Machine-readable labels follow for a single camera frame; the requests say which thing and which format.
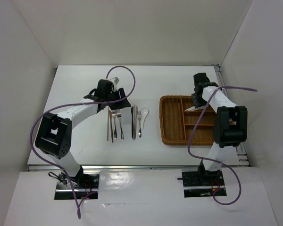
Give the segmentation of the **steel fork right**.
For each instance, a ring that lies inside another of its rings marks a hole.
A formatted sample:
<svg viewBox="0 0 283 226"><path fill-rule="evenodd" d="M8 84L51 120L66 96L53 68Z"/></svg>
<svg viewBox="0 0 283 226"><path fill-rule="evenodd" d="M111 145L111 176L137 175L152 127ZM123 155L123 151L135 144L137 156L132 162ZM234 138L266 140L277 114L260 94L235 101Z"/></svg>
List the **steel fork right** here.
<svg viewBox="0 0 283 226"><path fill-rule="evenodd" d="M139 138L142 137L141 119L142 119L142 113L139 110L138 113L137 113L137 120L139 121L139 127L138 127L138 136L139 136Z"/></svg>

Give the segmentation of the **steel fork left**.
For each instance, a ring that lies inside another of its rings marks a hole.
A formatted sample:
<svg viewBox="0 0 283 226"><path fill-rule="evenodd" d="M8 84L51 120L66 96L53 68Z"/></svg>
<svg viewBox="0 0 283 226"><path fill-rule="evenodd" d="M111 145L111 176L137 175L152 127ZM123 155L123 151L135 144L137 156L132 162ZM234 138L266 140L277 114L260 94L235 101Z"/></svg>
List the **steel fork left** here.
<svg viewBox="0 0 283 226"><path fill-rule="evenodd" d="M114 139L117 139L117 127L116 127L117 112L115 110L112 110L111 114L113 119L113 136Z"/></svg>

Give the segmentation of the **wicker cutlery tray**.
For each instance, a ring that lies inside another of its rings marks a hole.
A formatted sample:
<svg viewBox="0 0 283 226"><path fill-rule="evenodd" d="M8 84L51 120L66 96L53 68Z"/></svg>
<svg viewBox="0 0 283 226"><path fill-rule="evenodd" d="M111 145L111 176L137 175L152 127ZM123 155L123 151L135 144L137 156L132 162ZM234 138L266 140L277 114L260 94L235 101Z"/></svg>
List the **wicker cutlery tray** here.
<svg viewBox="0 0 283 226"><path fill-rule="evenodd" d="M190 96L162 96L159 101L159 119L162 142L165 145L187 145L201 110L185 112L194 106ZM213 145L213 127L216 113L209 106L196 128L191 144Z"/></svg>

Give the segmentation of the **silver knife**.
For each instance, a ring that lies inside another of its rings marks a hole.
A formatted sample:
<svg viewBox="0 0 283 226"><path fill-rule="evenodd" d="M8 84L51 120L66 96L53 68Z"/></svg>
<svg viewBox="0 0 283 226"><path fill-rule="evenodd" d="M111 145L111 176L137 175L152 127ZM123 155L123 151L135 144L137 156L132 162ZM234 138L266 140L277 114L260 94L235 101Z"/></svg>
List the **silver knife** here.
<svg viewBox="0 0 283 226"><path fill-rule="evenodd" d="M138 107L133 105L133 140L136 139Z"/></svg>

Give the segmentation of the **copper chopstick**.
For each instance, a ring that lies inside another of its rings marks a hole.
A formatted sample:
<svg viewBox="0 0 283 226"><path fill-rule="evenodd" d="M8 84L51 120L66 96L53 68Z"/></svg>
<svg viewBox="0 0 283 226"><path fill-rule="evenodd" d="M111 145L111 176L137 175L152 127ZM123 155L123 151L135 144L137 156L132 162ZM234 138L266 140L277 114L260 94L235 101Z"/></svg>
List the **copper chopstick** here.
<svg viewBox="0 0 283 226"><path fill-rule="evenodd" d="M114 143L114 135L113 135L113 125L112 125L112 112L111 110L108 111L109 113L109 123L110 123L110 134L111 134L111 142Z"/></svg>

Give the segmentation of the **aluminium rail front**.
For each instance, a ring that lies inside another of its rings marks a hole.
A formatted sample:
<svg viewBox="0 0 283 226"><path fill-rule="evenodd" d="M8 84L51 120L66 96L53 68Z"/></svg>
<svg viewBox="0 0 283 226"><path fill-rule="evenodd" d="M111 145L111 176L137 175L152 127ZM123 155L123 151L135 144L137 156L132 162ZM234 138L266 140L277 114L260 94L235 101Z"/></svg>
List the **aluminium rail front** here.
<svg viewBox="0 0 283 226"><path fill-rule="evenodd" d="M84 170L173 170L173 169L197 169L196 165L140 165L140 166L108 166L108 165L83 165ZM29 165L27 171L50 171L58 170L55 166L50 165Z"/></svg>

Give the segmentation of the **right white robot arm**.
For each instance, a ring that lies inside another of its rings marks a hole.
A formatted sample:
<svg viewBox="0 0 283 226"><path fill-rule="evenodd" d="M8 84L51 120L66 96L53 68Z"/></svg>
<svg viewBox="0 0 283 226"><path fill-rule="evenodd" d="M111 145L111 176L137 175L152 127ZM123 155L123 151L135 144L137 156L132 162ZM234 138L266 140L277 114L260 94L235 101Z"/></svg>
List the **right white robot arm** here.
<svg viewBox="0 0 283 226"><path fill-rule="evenodd" d="M247 139L248 110L245 106L238 106L229 100L222 92L222 87L211 82L206 73L197 73L193 79L195 86L191 95L194 102L193 109L203 110L192 130L189 145L206 109L211 106L216 113L213 127L214 142L208 155L199 157L201 162L196 174L197 181L206 185L221 175L222 163L227 160L231 149Z"/></svg>

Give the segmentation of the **white ceramic spoon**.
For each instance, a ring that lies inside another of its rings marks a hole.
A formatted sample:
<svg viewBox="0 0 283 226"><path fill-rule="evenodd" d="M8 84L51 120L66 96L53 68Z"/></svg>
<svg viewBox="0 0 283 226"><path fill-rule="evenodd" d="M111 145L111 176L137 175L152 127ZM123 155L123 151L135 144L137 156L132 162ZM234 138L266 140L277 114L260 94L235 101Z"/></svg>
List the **white ceramic spoon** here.
<svg viewBox="0 0 283 226"><path fill-rule="evenodd" d="M192 106L192 107L185 109L185 112L191 112L191 111L196 111L196 110L198 110L198 108L195 106Z"/></svg>
<svg viewBox="0 0 283 226"><path fill-rule="evenodd" d="M141 129L144 128L144 122L149 113L149 109L147 107L142 108L141 110Z"/></svg>

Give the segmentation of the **aluminium rail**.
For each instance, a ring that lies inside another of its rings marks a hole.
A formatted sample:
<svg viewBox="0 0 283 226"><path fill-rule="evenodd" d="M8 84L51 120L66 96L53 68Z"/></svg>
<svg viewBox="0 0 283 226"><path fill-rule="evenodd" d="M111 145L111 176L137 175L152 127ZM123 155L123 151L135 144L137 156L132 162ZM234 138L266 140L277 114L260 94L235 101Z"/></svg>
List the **aluminium rail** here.
<svg viewBox="0 0 283 226"><path fill-rule="evenodd" d="M221 69L219 65L214 65L214 69L216 72L216 77L219 82L219 85L224 86L225 82L221 74ZM238 162L241 167L250 167L250 162L244 147L244 144L241 143L239 146L236 147Z"/></svg>
<svg viewBox="0 0 283 226"><path fill-rule="evenodd" d="M140 165L140 166L108 166L108 165L83 165L84 170L173 170L173 169L197 169L196 165ZM27 171L50 171L58 170L55 166L50 165L29 165Z"/></svg>

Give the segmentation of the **aluminium rail right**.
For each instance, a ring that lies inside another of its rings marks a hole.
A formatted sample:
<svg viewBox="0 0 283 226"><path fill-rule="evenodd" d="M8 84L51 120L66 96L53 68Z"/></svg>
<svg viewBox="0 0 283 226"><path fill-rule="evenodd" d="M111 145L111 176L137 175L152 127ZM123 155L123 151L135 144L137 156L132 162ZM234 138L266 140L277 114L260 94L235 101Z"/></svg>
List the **aluminium rail right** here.
<svg viewBox="0 0 283 226"><path fill-rule="evenodd" d="M219 65L214 65L214 69L216 72L216 77L219 82L219 85L224 86L225 82L221 74L221 69ZM250 167L250 162L244 147L244 144L241 143L239 146L236 147L238 162L241 167Z"/></svg>

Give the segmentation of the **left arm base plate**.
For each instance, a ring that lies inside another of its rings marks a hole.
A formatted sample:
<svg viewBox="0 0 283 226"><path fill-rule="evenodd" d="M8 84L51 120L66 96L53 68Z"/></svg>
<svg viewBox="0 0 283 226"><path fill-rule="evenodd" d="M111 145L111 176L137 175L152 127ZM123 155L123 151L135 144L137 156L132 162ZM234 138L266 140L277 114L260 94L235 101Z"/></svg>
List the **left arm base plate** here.
<svg viewBox="0 0 283 226"><path fill-rule="evenodd" d="M63 172L60 172L58 175L53 172L49 172L48 175L57 180L54 200L74 199L70 182ZM99 173L88 174L87 177L79 184L72 180L76 198L78 200L98 199L99 177Z"/></svg>

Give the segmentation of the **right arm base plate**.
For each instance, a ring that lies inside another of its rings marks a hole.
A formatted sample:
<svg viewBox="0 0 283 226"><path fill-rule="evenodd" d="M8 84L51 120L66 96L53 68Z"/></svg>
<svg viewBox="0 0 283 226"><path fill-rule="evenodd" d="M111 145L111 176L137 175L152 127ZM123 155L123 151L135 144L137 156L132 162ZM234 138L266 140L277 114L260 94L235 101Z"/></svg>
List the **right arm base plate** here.
<svg viewBox="0 0 283 226"><path fill-rule="evenodd" d="M185 198L227 196L223 174L220 172L216 176L200 178L196 171L183 171L182 176L177 180L183 183Z"/></svg>

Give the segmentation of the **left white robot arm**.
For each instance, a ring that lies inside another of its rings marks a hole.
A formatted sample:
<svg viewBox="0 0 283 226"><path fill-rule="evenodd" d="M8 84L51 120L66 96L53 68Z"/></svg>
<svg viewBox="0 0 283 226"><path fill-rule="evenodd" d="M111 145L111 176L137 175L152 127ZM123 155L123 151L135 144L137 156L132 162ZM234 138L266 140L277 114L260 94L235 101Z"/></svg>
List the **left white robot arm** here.
<svg viewBox="0 0 283 226"><path fill-rule="evenodd" d="M97 88L84 96L81 105L76 105L59 112L46 113L42 117L38 129L35 146L49 155L56 165L68 173L67 182L73 188L91 184L92 177L83 173L83 168L70 152L72 130L87 118L99 113L109 106L110 109L130 107L127 99L115 102L125 97L123 88L118 88L119 79L101 79Z"/></svg>

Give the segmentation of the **steel fork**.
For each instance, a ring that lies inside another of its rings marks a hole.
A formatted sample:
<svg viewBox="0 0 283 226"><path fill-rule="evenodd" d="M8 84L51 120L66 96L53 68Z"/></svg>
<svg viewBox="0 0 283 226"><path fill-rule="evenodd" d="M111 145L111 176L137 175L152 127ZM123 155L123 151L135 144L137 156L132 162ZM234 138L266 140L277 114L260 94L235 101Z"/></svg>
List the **steel fork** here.
<svg viewBox="0 0 283 226"><path fill-rule="evenodd" d="M117 118L118 118L119 125L120 125L121 139L124 140L124 133L123 133L122 123L121 123L122 114L121 114L120 109L117 109Z"/></svg>
<svg viewBox="0 0 283 226"><path fill-rule="evenodd" d="M111 114L113 119L113 136L114 139L117 139L117 127L116 127L117 112L115 110L112 110Z"/></svg>
<svg viewBox="0 0 283 226"><path fill-rule="evenodd" d="M142 137L141 119L142 119L142 113L139 110L138 113L137 113L137 120L139 121L139 127L138 127L138 136L139 136L139 138Z"/></svg>

